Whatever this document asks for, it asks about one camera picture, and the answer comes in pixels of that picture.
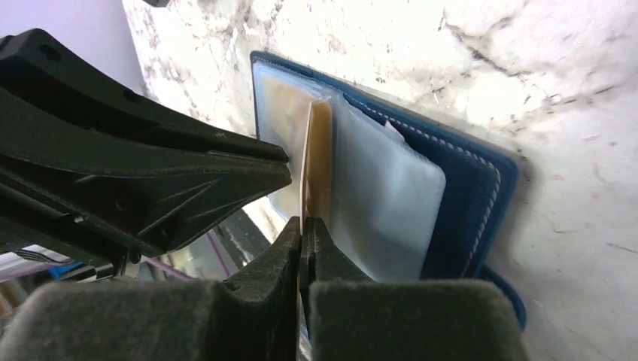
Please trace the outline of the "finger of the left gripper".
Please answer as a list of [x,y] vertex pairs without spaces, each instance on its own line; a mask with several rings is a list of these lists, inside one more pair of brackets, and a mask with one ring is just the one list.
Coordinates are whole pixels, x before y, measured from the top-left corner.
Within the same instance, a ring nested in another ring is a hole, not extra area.
[[158,256],[195,241],[287,186],[282,150],[238,155],[167,149],[4,149],[1,249],[39,244],[74,259]]
[[171,150],[287,162],[281,147],[210,126],[135,93],[42,29],[1,39],[1,87],[74,126]]

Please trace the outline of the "blue leather card holder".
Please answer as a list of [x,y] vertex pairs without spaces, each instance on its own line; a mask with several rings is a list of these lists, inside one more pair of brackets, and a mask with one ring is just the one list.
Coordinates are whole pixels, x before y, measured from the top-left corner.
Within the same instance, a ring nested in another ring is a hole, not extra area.
[[258,138],[256,83],[265,75],[330,103],[325,222],[363,272],[375,281],[410,281],[478,278],[488,268],[518,182],[510,157],[280,56],[254,51],[250,61]]

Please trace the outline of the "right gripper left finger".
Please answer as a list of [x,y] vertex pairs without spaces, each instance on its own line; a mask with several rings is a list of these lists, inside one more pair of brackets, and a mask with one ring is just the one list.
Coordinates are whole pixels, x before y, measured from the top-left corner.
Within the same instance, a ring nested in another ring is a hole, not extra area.
[[3,360],[294,360],[300,221],[225,281],[59,282],[37,289]]

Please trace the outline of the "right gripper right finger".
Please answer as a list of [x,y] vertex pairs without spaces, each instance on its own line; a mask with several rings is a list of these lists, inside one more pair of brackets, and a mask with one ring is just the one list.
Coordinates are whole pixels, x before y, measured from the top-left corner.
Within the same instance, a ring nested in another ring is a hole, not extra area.
[[524,306],[476,279],[375,282],[319,218],[301,222],[300,292],[314,360],[526,360]]

